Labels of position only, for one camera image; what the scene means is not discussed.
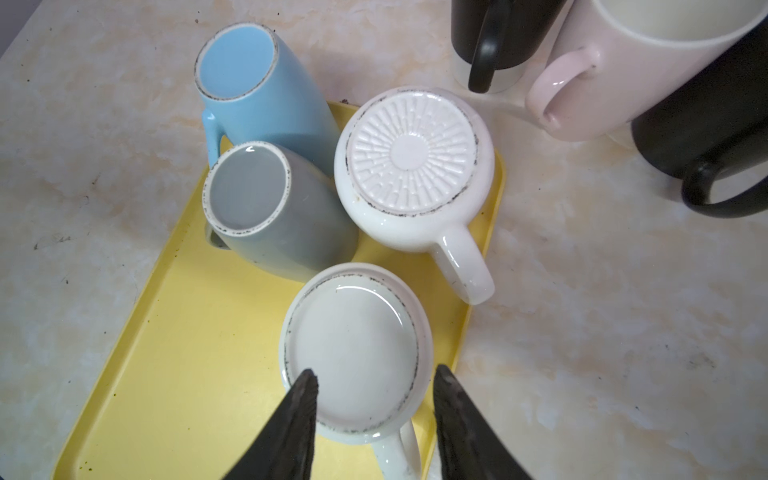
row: gray mug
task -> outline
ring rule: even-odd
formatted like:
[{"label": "gray mug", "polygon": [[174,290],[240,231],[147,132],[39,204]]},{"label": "gray mug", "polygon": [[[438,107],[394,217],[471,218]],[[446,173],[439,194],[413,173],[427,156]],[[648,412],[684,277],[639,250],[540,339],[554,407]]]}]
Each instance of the gray mug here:
[{"label": "gray mug", "polygon": [[304,157],[251,141],[225,152],[203,185],[206,239],[262,270],[306,282],[349,262],[357,226],[333,182]]}]

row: tray rim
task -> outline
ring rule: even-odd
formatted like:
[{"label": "tray rim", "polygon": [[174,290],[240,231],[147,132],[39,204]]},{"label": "tray rim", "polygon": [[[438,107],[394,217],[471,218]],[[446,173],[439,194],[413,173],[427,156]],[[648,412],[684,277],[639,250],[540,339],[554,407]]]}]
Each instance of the tray rim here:
[{"label": "tray rim", "polygon": [[[327,101],[327,103],[344,110],[356,111],[359,109],[359,106],[357,105],[342,103],[339,101]],[[500,179],[498,193],[496,194],[496,199],[493,204],[493,211],[491,213],[490,227],[488,227],[488,232],[485,235],[485,242],[481,248],[483,258],[486,258],[488,255],[488,249],[490,248],[491,239],[493,238],[493,233],[496,227],[498,211],[501,207],[505,186],[507,184],[507,169],[504,158],[496,149],[494,149],[494,154],[496,168],[494,175],[499,175]],[[184,208],[181,211],[179,220],[174,225],[173,230],[168,236],[168,240],[166,240],[163,248],[157,255],[157,259],[152,266],[152,270],[149,273],[147,282],[144,284],[141,292],[139,293],[138,300],[131,308],[131,313],[126,318],[125,324],[120,331],[120,335],[118,335],[117,340],[115,340],[115,343],[112,346],[112,350],[107,356],[107,359],[104,361],[104,366],[99,372],[91,392],[88,394],[88,399],[85,401],[85,403],[83,403],[83,407],[80,410],[80,413],[78,413],[78,417],[74,421],[74,424],[69,431],[64,444],[61,447],[61,451],[56,458],[55,466],[51,472],[51,480],[57,480],[57,478],[68,478],[66,477],[67,472],[65,471],[65,469],[68,467],[68,464],[65,464],[65,460],[67,460],[70,455],[75,455],[76,452],[79,452],[80,449],[84,446],[85,441],[88,438],[88,432],[91,430],[99,416],[101,416],[101,413],[104,411],[104,408],[107,406],[107,399],[109,399],[109,394],[111,393],[112,388],[114,388],[114,385],[111,386],[111,383],[113,383],[114,380],[119,379],[127,367],[127,359],[131,356],[133,349],[137,344],[137,338],[141,334],[141,327],[144,325],[143,322],[132,322],[132,320],[142,309],[147,309],[151,305],[151,302],[147,303],[148,300],[145,300],[144,295],[151,290],[156,290],[162,285],[162,280],[164,277],[157,274],[167,271],[168,268],[170,268],[171,262],[164,261],[164,258],[166,258],[166,253],[170,253],[173,249],[173,246],[175,246],[179,240],[182,240],[179,237],[187,233],[185,227],[190,226],[190,221],[187,219],[187,217],[190,215],[190,212],[192,211],[192,209],[190,209],[190,205],[193,202],[199,201],[194,196],[194,192],[196,192],[197,189],[200,188],[200,186],[205,182],[208,171],[209,167],[207,164],[205,164],[203,166],[200,177],[197,179],[197,182],[192,188],[189,199],[184,204]],[[456,354],[451,361],[451,371],[455,371],[456,366],[458,365],[458,358],[460,357],[464,347],[464,340],[466,337],[469,320],[472,317],[472,311],[472,305],[468,305],[467,313],[464,315],[462,331],[458,337]],[[437,435],[434,435],[428,446],[428,464],[422,465],[422,479],[426,479],[429,473],[429,466],[432,464],[432,456],[434,455],[436,446]]]}]

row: black mug handle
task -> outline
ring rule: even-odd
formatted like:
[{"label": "black mug handle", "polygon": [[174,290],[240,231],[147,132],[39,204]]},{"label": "black mug handle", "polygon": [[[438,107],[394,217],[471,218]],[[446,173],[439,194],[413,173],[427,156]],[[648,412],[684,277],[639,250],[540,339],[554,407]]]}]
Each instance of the black mug handle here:
[{"label": "black mug handle", "polygon": [[768,209],[768,177],[728,200],[710,203],[710,191],[717,175],[725,168],[707,155],[698,157],[683,177],[683,202],[699,214],[717,218],[738,218]]},{"label": "black mug handle", "polygon": [[469,70],[467,86],[470,91],[484,94],[491,87],[511,13],[511,0],[491,0],[488,5],[475,47],[472,68]]}]

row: beige marble surface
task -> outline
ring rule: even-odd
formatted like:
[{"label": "beige marble surface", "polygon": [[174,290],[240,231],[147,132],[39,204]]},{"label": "beige marble surface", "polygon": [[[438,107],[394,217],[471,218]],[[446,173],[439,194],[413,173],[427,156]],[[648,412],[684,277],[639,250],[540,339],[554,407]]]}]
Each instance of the beige marble surface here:
[{"label": "beige marble surface", "polygon": [[328,99],[435,85],[488,122],[508,168],[497,293],[475,310],[458,376],[536,479],[768,477],[768,214],[693,214],[631,147],[552,140],[521,108],[545,53],[511,91],[462,91],[449,11],[42,2],[0,59],[5,480],[50,475],[205,165],[197,50],[242,20],[272,25]]}]

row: pink mug handle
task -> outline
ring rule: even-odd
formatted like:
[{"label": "pink mug handle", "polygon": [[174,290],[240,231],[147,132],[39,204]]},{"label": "pink mug handle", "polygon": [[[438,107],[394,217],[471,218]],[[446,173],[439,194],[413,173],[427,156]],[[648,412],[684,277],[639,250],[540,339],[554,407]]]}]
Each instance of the pink mug handle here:
[{"label": "pink mug handle", "polygon": [[525,107],[547,130],[560,128],[560,122],[549,114],[547,105],[569,81],[590,68],[598,66],[598,53],[587,48],[579,48],[558,57],[536,78],[531,90],[525,95]]}]

